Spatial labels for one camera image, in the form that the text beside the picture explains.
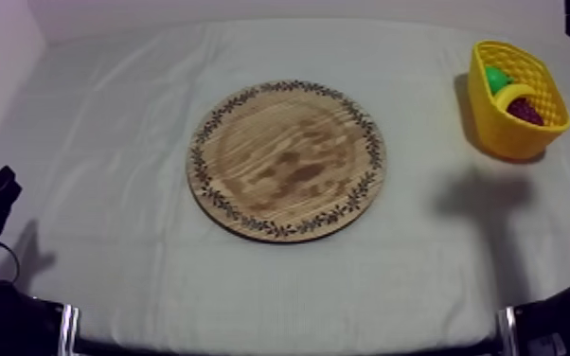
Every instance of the plastic basket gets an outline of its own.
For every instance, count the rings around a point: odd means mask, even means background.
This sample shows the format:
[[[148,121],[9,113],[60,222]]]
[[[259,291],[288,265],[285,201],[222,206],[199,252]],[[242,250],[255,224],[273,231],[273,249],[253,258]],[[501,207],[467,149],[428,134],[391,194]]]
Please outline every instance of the plastic basket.
[[[543,126],[497,109],[485,75],[488,65],[501,69],[515,82],[535,89],[535,96],[528,101],[542,116]],[[479,141],[496,155],[531,158],[570,127],[570,115],[548,69],[543,62],[512,44],[495,41],[475,44],[468,89]]]

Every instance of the wooden plate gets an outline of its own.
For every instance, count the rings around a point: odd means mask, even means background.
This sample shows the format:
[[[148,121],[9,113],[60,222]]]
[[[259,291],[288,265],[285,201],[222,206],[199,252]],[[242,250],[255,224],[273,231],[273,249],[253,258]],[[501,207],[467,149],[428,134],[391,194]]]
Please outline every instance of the wooden plate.
[[[301,242],[351,223],[383,182],[383,139],[363,109],[323,85],[272,81],[207,115],[192,138],[190,188],[244,237]]]

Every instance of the white tablecloth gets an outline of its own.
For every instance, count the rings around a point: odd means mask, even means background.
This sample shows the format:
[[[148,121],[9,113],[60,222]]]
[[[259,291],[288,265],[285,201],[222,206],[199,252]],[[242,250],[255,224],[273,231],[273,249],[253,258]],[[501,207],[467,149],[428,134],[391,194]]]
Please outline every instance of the white tablecloth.
[[[469,144],[463,75],[487,38],[543,59],[570,110],[566,47],[442,27],[266,20],[50,48],[0,128],[0,167],[25,187],[1,238],[24,256],[20,286],[125,346],[354,353],[493,334],[499,308],[570,286],[570,131],[528,165]],[[278,79],[354,98],[387,149],[378,199],[312,243],[232,236],[187,188],[198,122]]]

